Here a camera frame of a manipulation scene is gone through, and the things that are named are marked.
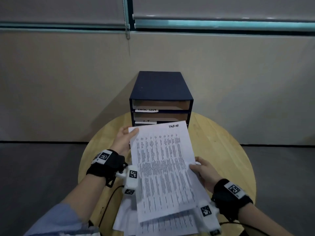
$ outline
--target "stack of papers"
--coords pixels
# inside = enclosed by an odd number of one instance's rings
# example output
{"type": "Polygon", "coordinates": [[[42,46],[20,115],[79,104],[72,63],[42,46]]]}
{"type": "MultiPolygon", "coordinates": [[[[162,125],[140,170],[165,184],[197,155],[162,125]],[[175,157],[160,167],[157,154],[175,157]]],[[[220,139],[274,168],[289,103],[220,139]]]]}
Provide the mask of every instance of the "stack of papers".
{"type": "Polygon", "coordinates": [[[122,199],[113,229],[125,236],[198,233],[194,209],[200,200],[210,198],[189,169],[195,156],[186,122],[141,126],[130,147],[139,189],[136,197],[122,199]]]}

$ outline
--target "round wooden table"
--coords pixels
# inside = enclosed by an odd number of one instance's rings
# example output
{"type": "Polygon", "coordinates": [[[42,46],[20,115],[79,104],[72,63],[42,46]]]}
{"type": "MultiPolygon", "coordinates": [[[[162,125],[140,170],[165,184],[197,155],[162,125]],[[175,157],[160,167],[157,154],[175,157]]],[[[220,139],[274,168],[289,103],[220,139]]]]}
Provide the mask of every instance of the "round wooden table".
{"type": "MultiPolygon", "coordinates": [[[[78,182],[84,178],[93,158],[100,151],[108,149],[118,129],[126,125],[131,125],[130,113],[113,119],[95,134],[83,152],[79,166],[78,182]]],[[[191,114],[188,131],[195,156],[201,156],[208,160],[222,177],[230,179],[242,187],[255,202],[256,181],[254,171],[239,143],[214,121],[196,113],[191,114]]],[[[130,151],[126,162],[131,162],[130,151]]],[[[113,190],[121,184],[122,180],[117,178],[112,188],[106,187],[104,189],[91,216],[93,224],[99,224],[109,197],[113,190]]],[[[112,229],[122,196],[121,190],[117,190],[109,203],[104,220],[100,226],[100,231],[103,235],[123,235],[123,232],[112,229]]],[[[218,218],[220,222],[227,221],[223,215],[219,215],[218,218]]],[[[242,226],[226,224],[222,226],[222,235],[239,235],[242,230],[242,226]]]]}

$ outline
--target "gray floor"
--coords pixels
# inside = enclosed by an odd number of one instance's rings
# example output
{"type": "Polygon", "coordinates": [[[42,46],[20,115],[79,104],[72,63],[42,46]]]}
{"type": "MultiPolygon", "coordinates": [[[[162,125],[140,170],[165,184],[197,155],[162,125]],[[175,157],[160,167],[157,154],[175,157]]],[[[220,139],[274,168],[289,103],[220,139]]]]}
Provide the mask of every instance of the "gray floor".
{"type": "MultiPolygon", "coordinates": [[[[77,184],[86,145],[0,144],[0,235],[20,236],[77,184]]],[[[244,147],[256,205],[296,236],[312,235],[315,148],[244,147]]]]}

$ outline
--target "cable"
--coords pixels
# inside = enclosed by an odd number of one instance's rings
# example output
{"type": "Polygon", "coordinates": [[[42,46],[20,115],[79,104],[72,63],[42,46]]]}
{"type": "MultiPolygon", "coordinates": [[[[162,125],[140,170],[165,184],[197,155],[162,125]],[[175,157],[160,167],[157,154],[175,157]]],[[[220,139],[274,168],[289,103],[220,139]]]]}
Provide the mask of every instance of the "cable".
{"type": "Polygon", "coordinates": [[[102,223],[102,220],[103,220],[104,215],[105,215],[105,213],[106,213],[106,210],[107,210],[107,208],[108,208],[109,202],[111,201],[111,199],[112,199],[112,197],[113,197],[115,191],[118,190],[120,187],[124,187],[124,186],[123,186],[123,185],[118,186],[118,187],[113,191],[111,197],[109,198],[109,200],[108,200],[108,202],[107,202],[107,205],[106,205],[106,208],[105,208],[105,210],[104,210],[103,216],[102,216],[102,218],[100,219],[99,227],[100,227],[100,224],[102,223]]]}
{"type": "Polygon", "coordinates": [[[248,224],[242,224],[242,223],[238,223],[238,222],[221,222],[221,223],[220,223],[220,225],[223,225],[223,224],[239,224],[239,225],[242,225],[242,226],[245,226],[245,227],[254,229],[254,230],[256,230],[256,231],[262,233],[263,235],[270,236],[269,234],[267,234],[267,233],[261,231],[260,229],[257,229],[257,228],[255,228],[255,227],[253,227],[253,226],[248,225],[248,224]]]}

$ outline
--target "sleeve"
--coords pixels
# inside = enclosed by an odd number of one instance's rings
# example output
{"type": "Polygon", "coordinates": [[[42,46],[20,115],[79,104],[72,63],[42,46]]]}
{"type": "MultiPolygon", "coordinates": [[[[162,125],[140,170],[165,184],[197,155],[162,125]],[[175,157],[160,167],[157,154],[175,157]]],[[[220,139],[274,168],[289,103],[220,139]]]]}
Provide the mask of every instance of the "sleeve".
{"type": "Polygon", "coordinates": [[[24,236],[60,231],[76,231],[87,228],[88,225],[81,222],[77,213],[69,204],[60,203],[37,220],[24,236]]]}

